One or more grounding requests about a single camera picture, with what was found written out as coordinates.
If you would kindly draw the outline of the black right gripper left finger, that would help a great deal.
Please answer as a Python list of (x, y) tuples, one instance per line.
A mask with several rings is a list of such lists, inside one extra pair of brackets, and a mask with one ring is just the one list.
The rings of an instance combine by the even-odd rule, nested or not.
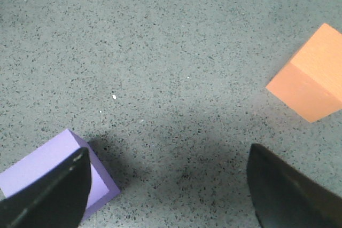
[(1, 201), (1, 227), (78, 227), (91, 189), (89, 150), (81, 147), (43, 177)]

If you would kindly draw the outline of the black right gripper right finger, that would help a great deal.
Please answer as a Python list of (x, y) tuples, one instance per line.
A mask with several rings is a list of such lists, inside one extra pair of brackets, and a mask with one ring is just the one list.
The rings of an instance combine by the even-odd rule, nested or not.
[(261, 227), (341, 227), (341, 197), (252, 144), (247, 183)]

